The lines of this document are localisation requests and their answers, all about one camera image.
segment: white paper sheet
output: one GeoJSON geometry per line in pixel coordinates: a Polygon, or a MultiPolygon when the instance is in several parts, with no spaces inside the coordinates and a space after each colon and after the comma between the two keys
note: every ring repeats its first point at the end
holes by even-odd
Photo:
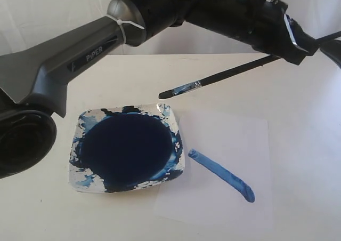
{"type": "Polygon", "coordinates": [[[267,121],[217,112],[191,112],[180,120],[186,154],[182,176],[160,187],[155,214],[191,224],[222,225],[254,236],[272,227],[267,121]],[[195,149],[231,171],[255,193],[254,203],[190,159],[195,149]]]}

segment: dried blue paint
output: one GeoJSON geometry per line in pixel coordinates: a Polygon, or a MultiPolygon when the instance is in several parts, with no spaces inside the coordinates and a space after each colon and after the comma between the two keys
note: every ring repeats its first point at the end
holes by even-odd
{"type": "Polygon", "coordinates": [[[252,191],[251,187],[242,180],[240,180],[233,173],[223,168],[220,164],[214,162],[213,160],[209,159],[208,157],[201,154],[200,152],[197,152],[194,149],[192,149],[188,153],[188,156],[194,159],[202,166],[204,166],[205,168],[209,169],[214,174],[218,175],[222,180],[227,182],[229,185],[234,187],[244,196],[247,202],[253,203],[255,201],[255,194],[252,191]]]}
{"type": "MultiPolygon", "coordinates": [[[[124,107],[122,112],[101,110],[105,118],[99,123],[95,117],[80,116],[83,135],[74,138],[78,142],[76,156],[70,159],[79,172],[89,168],[93,176],[103,179],[106,192],[172,180],[183,172],[176,169],[183,151],[180,134],[173,133],[159,116],[133,106],[124,107]]],[[[170,108],[159,110],[166,117],[170,108]]],[[[85,178],[76,184],[89,187],[93,177],[85,178]]]]}

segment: white wall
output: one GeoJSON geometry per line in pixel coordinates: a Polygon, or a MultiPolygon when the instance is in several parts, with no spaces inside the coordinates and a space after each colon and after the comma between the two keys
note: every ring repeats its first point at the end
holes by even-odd
{"type": "MultiPolygon", "coordinates": [[[[284,0],[288,13],[320,37],[341,30],[341,0],[284,0]]],[[[30,48],[106,13],[110,0],[0,0],[0,55],[30,48]]],[[[140,47],[115,54],[252,52],[242,43],[185,23],[169,28],[140,47]]]]}

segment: paintbrush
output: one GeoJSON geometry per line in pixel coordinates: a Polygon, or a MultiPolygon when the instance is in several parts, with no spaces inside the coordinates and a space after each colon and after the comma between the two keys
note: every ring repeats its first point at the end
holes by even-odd
{"type": "Polygon", "coordinates": [[[204,79],[201,79],[201,80],[198,80],[198,81],[186,84],[186,85],[182,85],[182,86],[179,86],[179,87],[174,88],[172,90],[168,90],[166,92],[160,93],[159,99],[168,99],[168,98],[171,98],[171,97],[183,94],[183,93],[193,91],[195,89],[201,88],[201,87],[206,86],[206,85],[217,83],[221,80],[224,80],[224,79],[227,79],[229,77],[233,77],[235,75],[244,73],[248,70],[263,66],[267,63],[273,62],[273,61],[278,60],[278,59],[280,59],[280,58],[273,56],[273,55],[269,55],[267,57],[246,63],[244,65],[240,65],[238,67],[235,67],[235,68],[214,74],[214,75],[206,77],[204,79]]]}

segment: zip tie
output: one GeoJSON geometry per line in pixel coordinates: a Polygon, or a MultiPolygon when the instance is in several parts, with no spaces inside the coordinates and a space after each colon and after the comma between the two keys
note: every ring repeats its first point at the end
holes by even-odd
{"type": "Polygon", "coordinates": [[[136,28],[139,28],[139,29],[145,29],[142,25],[139,25],[133,21],[123,21],[121,19],[116,19],[114,16],[111,16],[111,15],[106,15],[106,17],[109,17],[110,19],[114,20],[117,25],[119,26],[119,28],[121,29],[122,31],[122,36],[123,36],[123,44],[125,44],[127,42],[127,37],[126,37],[126,33],[124,31],[124,28],[123,28],[123,24],[126,23],[126,24],[130,24],[130,25],[133,25],[135,26],[136,28]]]}

